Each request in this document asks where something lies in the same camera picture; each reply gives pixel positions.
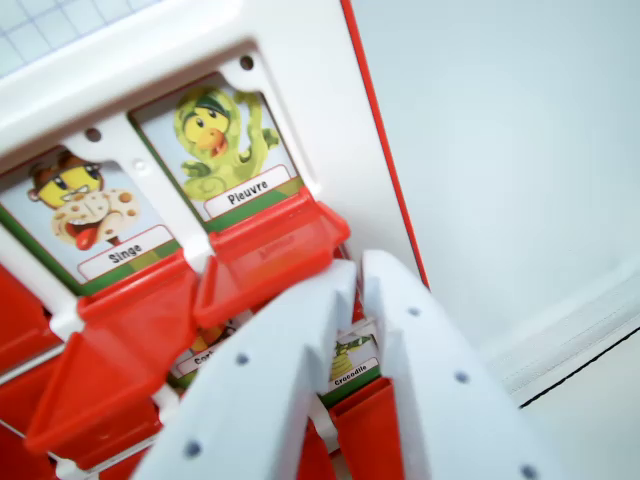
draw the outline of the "character card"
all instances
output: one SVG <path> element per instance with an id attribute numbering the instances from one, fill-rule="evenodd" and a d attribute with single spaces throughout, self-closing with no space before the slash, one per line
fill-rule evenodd
<path id="1" fill-rule="evenodd" d="M 129 118 L 207 231 L 220 231 L 302 186 L 260 93 L 216 73 Z"/>
<path id="2" fill-rule="evenodd" d="M 330 408 L 380 376 L 379 352 L 373 320 L 356 322 L 336 340 L 329 392 L 320 397 Z"/>
<path id="3" fill-rule="evenodd" d="M 0 175 L 0 222 L 76 295 L 179 248 L 115 162 L 57 147 Z"/>
<path id="4" fill-rule="evenodd" d="M 241 324 L 235 320 L 229 320 L 222 326 L 202 329 L 193 345 L 180 355 L 169 374 L 168 382 L 174 388 L 187 389 L 198 369 L 213 355 L 213 352 L 224 340 L 233 335 Z"/>

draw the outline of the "octopus card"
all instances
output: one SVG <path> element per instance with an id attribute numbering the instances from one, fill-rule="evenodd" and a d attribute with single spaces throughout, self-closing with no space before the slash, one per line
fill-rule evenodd
<path id="1" fill-rule="evenodd" d="M 0 175 L 0 222 L 81 296 L 179 247 L 116 163 L 63 147 Z"/>
<path id="2" fill-rule="evenodd" d="M 302 181 L 264 98 L 213 74 L 130 113 L 207 231 L 297 193 Z"/>

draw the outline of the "cartoon monkey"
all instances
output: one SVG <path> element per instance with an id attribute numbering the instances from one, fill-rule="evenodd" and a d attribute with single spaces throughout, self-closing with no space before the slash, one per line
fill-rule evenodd
<path id="1" fill-rule="evenodd" d="M 29 198 L 54 210 L 53 234 L 80 250 L 103 240 L 118 245 L 118 234 L 140 216 L 140 205 L 131 192 L 105 189 L 100 165 L 67 150 L 49 167 L 34 166 L 30 176 Z"/>
<path id="2" fill-rule="evenodd" d="M 249 107 L 247 134 L 251 146 L 238 152 L 242 117 L 236 103 Z M 254 93 L 237 92 L 234 100 L 214 87 L 191 89 L 174 115 L 176 137 L 199 161 L 184 162 L 188 175 L 183 189 L 193 200 L 208 200 L 260 173 L 269 149 L 280 143 L 278 133 L 262 128 L 262 107 Z"/>

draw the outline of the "red edge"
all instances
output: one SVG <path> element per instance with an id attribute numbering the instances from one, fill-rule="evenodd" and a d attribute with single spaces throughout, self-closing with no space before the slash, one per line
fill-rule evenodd
<path id="1" fill-rule="evenodd" d="M 380 144 L 382 145 L 384 158 L 387 160 L 387 167 L 389 168 L 389 174 L 391 175 L 391 183 L 393 183 L 393 189 L 396 192 L 396 198 L 398 199 L 398 205 L 400 206 L 400 211 L 402 212 L 404 226 L 407 229 L 407 234 L 409 235 L 409 241 L 411 242 L 413 255 L 416 259 L 418 270 L 420 271 L 420 277 L 422 278 L 424 284 L 429 287 L 429 281 L 427 280 L 427 273 L 424 270 L 422 257 L 420 256 L 420 250 L 418 249 L 416 235 L 413 231 L 413 225 L 411 225 L 411 219 L 409 218 L 407 204 L 404 201 L 402 188 L 400 188 L 400 182 L 398 181 L 396 167 L 393 163 L 393 157 L 391 156 L 389 140 L 387 139 L 387 134 L 384 131 L 384 123 L 382 122 L 380 107 L 378 106 L 378 100 L 376 99 L 376 94 L 373 89 L 373 81 L 371 80 L 371 74 L 369 73 L 367 58 L 364 54 L 364 47 L 362 46 L 362 40 L 360 38 L 360 33 L 358 32 L 358 25 L 356 23 L 356 17 L 353 12 L 353 7 L 351 6 L 351 0 L 340 0 L 340 3 L 342 4 L 344 17 L 347 20 L 347 27 L 349 28 L 349 34 L 351 35 L 351 42 L 353 43 L 353 49 L 356 52 L 356 58 L 358 59 L 360 73 L 362 74 L 362 81 L 364 82 L 364 88 L 367 91 L 367 97 L 369 98 L 369 104 L 371 106 L 371 113 L 373 114 L 373 118 L 376 122 L 376 129 L 378 130 L 378 136 L 380 137 Z"/>

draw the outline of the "grid paper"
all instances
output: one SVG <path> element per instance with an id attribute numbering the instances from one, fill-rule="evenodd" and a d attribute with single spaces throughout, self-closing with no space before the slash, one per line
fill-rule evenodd
<path id="1" fill-rule="evenodd" d="M 0 78 L 163 0 L 0 0 Z"/>

